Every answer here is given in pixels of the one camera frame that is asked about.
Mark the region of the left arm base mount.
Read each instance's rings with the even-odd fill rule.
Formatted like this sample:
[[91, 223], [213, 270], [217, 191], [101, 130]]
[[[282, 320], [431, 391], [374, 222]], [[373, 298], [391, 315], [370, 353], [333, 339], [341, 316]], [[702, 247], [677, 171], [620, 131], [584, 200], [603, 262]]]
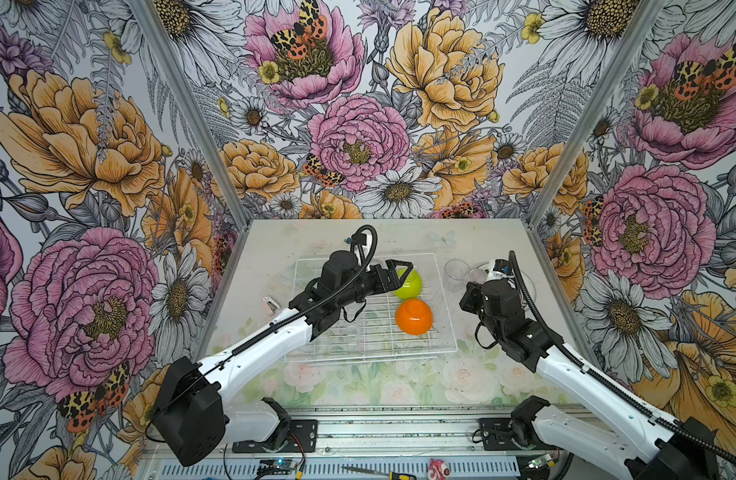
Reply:
[[293, 419], [283, 422], [265, 441], [244, 441], [232, 444], [235, 454], [251, 453], [313, 453], [316, 449], [319, 422], [315, 419]]

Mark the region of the green red rimmed plate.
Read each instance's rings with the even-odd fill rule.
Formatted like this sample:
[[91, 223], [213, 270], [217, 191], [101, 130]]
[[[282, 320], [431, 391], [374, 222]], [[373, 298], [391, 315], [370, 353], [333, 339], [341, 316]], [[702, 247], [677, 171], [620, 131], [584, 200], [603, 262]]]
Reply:
[[[522, 278], [522, 284], [525, 286], [525, 289], [528, 292], [528, 295], [530, 296], [530, 298], [533, 301], [535, 301], [537, 299], [537, 289], [536, 289], [536, 286], [535, 286], [533, 280], [528, 275], [526, 275], [524, 273], [521, 274], [521, 278]], [[512, 286], [519, 293], [522, 307], [524, 309], [528, 309], [528, 301], [527, 301], [527, 298], [525, 296], [524, 291], [518, 285], [518, 282], [517, 282], [517, 273], [516, 273], [515, 270], [512, 271], [510, 282], [511, 282]]]

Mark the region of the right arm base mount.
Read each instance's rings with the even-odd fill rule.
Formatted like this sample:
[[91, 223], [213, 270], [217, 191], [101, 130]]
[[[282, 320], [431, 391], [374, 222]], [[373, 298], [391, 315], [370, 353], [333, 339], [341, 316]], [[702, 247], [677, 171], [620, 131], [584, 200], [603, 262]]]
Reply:
[[478, 420], [478, 428], [471, 436], [475, 444], [485, 451], [538, 451], [554, 450], [555, 447], [538, 438], [521, 439], [506, 417], [487, 417]]

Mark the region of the white wire dish rack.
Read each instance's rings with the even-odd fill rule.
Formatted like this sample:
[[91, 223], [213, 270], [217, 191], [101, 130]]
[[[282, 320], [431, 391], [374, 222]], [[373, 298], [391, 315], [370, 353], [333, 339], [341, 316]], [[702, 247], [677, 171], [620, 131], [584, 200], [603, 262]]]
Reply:
[[371, 296], [367, 306], [346, 308], [347, 321], [340, 320], [313, 342], [286, 355], [290, 363], [338, 365], [428, 359], [458, 350], [447, 294], [435, 254], [409, 253], [402, 256], [414, 265], [422, 280], [419, 299], [433, 314], [431, 329], [418, 336], [403, 332], [395, 313], [402, 300], [393, 293]]

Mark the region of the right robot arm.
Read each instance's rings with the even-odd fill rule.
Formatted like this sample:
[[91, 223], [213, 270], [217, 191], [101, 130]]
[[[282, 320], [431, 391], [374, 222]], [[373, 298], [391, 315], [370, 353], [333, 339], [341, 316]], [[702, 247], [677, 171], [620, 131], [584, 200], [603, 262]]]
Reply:
[[523, 449], [548, 445], [580, 457], [618, 479], [717, 479], [718, 462], [736, 455], [718, 447], [694, 418], [680, 421], [613, 382], [552, 330], [538, 311], [517, 256], [497, 259], [485, 281], [468, 282], [460, 308], [512, 360], [570, 394], [603, 422], [573, 418], [538, 396], [520, 403], [509, 428], [483, 438]]

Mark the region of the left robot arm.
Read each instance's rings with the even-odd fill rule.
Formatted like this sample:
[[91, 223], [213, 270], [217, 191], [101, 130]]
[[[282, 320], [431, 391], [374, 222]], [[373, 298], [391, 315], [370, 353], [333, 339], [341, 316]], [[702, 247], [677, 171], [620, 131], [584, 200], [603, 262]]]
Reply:
[[288, 307], [237, 344], [197, 362], [178, 359], [167, 371], [149, 427], [155, 429], [184, 467], [206, 459], [220, 446], [254, 444], [282, 449], [291, 437], [290, 414], [265, 397], [249, 404], [234, 398], [287, 354], [312, 343], [346, 316], [352, 304], [401, 288], [414, 270], [403, 260], [374, 262], [378, 232], [363, 225], [349, 247], [330, 255], [321, 273]]

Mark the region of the orange bowl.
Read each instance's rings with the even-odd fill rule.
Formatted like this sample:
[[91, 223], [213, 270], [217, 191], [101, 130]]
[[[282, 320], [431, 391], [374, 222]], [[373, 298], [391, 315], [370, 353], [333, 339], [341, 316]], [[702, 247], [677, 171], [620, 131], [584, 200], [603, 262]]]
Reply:
[[405, 333], [420, 336], [434, 325], [434, 314], [429, 305], [420, 299], [404, 301], [395, 312], [397, 326]]

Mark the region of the clear glass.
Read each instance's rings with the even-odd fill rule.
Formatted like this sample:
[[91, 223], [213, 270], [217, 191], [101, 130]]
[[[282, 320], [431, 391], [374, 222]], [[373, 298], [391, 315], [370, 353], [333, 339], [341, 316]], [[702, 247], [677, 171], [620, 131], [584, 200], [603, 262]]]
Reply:
[[467, 273], [466, 281], [468, 283], [483, 284], [487, 281], [488, 275], [487, 269], [473, 268]]
[[451, 259], [444, 266], [444, 283], [451, 292], [460, 292], [466, 288], [471, 267], [461, 259]]

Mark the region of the lime green bowl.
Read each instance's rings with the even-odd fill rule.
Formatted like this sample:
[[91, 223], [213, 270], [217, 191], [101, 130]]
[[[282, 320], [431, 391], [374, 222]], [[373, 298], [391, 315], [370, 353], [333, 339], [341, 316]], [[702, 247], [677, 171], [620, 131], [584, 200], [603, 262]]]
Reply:
[[418, 298], [423, 290], [423, 280], [417, 270], [413, 270], [405, 279], [403, 285], [394, 291], [394, 295], [401, 300]]

